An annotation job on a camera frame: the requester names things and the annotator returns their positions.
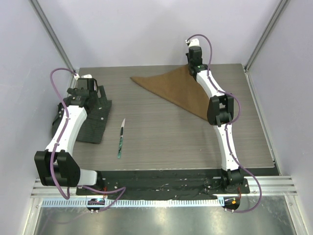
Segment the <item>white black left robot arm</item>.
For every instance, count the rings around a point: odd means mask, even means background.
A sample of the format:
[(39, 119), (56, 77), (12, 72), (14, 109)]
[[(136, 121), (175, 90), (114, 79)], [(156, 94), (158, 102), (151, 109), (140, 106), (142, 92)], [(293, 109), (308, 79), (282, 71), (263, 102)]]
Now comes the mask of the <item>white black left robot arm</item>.
[(100, 195), (104, 189), (100, 172), (80, 168), (72, 155), (77, 141), (101, 143), (112, 101), (89, 74), (78, 78), (77, 87), (67, 92), (69, 96), (58, 105), (51, 142), (34, 157), (39, 178), (44, 186), (54, 186), (56, 179), (62, 187), (87, 186), (93, 195)]

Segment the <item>green handled knife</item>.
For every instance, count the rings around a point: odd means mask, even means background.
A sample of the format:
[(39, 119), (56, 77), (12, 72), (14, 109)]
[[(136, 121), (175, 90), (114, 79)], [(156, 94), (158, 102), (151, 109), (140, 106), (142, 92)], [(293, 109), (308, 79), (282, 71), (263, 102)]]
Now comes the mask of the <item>green handled knife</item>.
[(123, 145), (123, 135), (124, 135), (124, 128), (125, 128), (125, 121), (126, 119), (124, 118), (122, 123), (121, 123), (121, 128), (120, 128), (120, 136), (119, 136), (119, 146), (118, 146), (118, 153), (117, 153), (117, 158), (120, 159), (122, 155), (122, 145)]

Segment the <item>brown cloth napkin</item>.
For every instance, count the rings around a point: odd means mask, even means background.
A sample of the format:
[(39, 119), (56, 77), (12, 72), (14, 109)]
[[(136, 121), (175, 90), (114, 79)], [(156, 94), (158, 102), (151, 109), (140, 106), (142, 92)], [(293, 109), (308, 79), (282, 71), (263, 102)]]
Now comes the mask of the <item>brown cloth napkin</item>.
[(195, 116), (208, 120), (209, 98), (201, 85), (189, 74), (187, 65), (161, 75), (133, 76), (131, 80)]

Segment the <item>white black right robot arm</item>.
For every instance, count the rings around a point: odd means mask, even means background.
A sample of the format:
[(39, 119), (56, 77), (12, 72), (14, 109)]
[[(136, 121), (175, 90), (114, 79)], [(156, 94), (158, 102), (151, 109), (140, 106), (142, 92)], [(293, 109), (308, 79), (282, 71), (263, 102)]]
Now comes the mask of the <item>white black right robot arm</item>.
[(233, 193), (244, 181), (232, 136), (234, 97), (218, 85), (208, 65), (202, 62), (200, 46), (189, 46), (186, 56), (190, 75), (209, 98), (207, 119), (216, 132), (222, 157), (221, 188)]

